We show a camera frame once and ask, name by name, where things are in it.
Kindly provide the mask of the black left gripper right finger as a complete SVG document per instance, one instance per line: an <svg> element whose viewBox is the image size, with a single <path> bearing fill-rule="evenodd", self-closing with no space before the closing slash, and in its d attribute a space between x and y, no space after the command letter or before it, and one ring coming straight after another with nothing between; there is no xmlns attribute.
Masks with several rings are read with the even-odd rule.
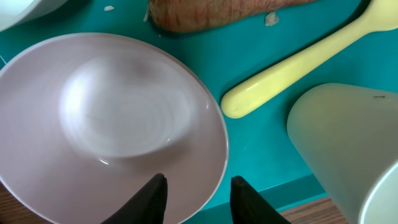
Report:
<svg viewBox="0 0 398 224"><path fill-rule="evenodd" d="M229 204L234 224L291 224L239 175L231 179Z"/></svg>

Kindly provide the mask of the pink bowl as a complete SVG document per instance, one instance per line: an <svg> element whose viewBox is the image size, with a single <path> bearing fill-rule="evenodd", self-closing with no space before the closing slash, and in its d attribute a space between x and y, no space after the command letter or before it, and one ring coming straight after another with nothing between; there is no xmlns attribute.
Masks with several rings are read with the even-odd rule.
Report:
<svg viewBox="0 0 398 224"><path fill-rule="evenodd" d="M215 194L229 156L213 95L182 62L140 40L67 34L1 69L1 182L54 223L101 223L154 175L164 221Z"/></svg>

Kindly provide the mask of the orange carrot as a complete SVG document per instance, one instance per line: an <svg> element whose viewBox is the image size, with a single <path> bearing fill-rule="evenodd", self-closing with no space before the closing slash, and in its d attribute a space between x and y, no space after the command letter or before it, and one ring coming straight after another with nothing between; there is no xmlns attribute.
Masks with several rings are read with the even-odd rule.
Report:
<svg viewBox="0 0 398 224"><path fill-rule="evenodd" d="M191 33L314 0L149 0L154 24L174 33Z"/></svg>

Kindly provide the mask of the pale green cup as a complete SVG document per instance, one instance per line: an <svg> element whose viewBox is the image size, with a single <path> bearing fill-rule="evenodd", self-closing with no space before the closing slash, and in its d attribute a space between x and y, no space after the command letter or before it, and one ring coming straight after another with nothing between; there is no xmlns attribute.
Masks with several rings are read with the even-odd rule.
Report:
<svg viewBox="0 0 398 224"><path fill-rule="evenodd" d="M316 86L293 105L287 133L348 222L397 222L396 93Z"/></svg>

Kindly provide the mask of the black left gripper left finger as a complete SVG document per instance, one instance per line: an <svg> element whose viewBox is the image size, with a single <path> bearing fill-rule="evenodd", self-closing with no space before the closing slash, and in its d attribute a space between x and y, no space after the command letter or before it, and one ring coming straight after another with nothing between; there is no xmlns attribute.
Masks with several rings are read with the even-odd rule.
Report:
<svg viewBox="0 0 398 224"><path fill-rule="evenodd" d="M163 224L167 195L167 179L158 173L101 224Z"/></svg>

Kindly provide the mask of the pale green bowl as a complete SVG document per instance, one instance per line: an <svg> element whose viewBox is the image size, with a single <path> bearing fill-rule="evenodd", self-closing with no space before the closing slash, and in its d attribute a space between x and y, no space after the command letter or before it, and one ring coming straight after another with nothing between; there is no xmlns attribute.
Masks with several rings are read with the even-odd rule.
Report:
<svg viewBox="0 0 398 224"><path fill-rule="evenodd" d="M67 0L1 0L1 31L58 9Z"/></svg>

